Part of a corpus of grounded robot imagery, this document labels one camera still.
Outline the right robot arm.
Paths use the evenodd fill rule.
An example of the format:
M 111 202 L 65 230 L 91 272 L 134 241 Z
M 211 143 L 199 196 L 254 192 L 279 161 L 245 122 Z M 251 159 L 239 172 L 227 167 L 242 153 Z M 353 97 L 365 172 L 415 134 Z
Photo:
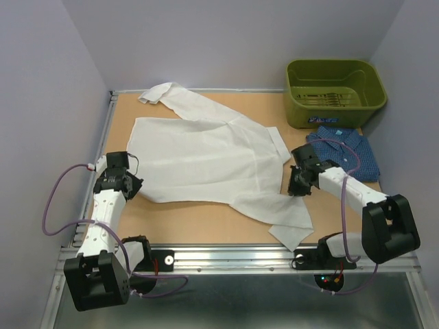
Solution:
M 367 257 L 383 264 L 420 247 L 420 237 L 409 201 L 402 195 L 389 196 L 352 178 L 341 167 L 292 167 L 288 192 L 293 196 L 311 194 L 315 187 L 340 200 L 342 231 L 325 239 L 316 250 L 316 260 L 332 267 L 345 257 L 354 263 Z M 348 233 L 345 207 L 361 217 L 361 232 Z

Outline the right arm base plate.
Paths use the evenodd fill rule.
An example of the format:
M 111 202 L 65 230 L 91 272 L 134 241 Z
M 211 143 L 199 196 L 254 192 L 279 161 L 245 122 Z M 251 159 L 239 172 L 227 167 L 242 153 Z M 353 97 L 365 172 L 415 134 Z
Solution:
M 296 249 L 292 260 L 292 268 L 299 271 L 356 269 L 345 257 L 336 258 L 329 251 L 318 248 Z

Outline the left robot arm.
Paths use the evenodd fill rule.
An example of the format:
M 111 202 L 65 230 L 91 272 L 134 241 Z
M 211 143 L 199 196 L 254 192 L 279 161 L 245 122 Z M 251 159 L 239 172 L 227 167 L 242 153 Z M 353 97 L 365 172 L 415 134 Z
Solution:
M 130 263 L 138 270 L 152 264 L 144 236 L 125 247 L 115 230 L 141 180 L 125 167 L 105 169 L 93 188 L 93 213 L 86 238 L 75 258 L 65 261 L 64 275 L 78 311 L 126 304 L 130 296 Z

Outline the white long sleeve shirt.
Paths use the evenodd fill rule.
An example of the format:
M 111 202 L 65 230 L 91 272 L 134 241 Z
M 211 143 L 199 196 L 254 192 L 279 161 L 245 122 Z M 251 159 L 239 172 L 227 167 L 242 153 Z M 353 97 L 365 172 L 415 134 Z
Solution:
M 127 144 L 139 160 L 142 196 L 152 202 L 215 202 L 270 224 L 270 234 L 294 250 L 313 232 L 301 197 L 281 193 L 290 152 L 276 127 L 179 84 L 159 84 L 141 103 L 161 103 L 175 117 L 140 117 Z

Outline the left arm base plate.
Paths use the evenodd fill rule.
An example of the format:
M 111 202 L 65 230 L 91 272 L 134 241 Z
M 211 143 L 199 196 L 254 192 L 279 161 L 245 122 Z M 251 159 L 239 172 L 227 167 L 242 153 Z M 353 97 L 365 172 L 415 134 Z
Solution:
M 172 272 L 174 270 L 175 252 L 172 249 L 153 249 L 150 255 L 134 268 L 134 271 Z

